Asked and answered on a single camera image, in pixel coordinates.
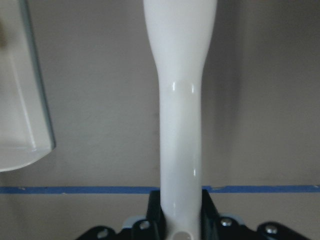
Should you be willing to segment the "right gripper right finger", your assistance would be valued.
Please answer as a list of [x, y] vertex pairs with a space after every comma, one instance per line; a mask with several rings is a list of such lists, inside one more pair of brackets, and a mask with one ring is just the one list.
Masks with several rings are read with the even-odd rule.
[[206, 189], [202, 190], [201, 238], [203, 240], [307, 240], [295, 230], [274, 221], [260, 224], [256, 230], [248, 228], [234, 217], [218, 212]]

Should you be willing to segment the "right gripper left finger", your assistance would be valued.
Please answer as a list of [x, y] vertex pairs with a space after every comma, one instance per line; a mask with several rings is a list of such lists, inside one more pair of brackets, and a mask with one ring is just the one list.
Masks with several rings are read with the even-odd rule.
[[159, 190], [149, 194], [146, 216], [118, 233], [107, 226], [96, 226], [78, 237], [79, 240], [164, 240], [166, 221], [160, 204]]

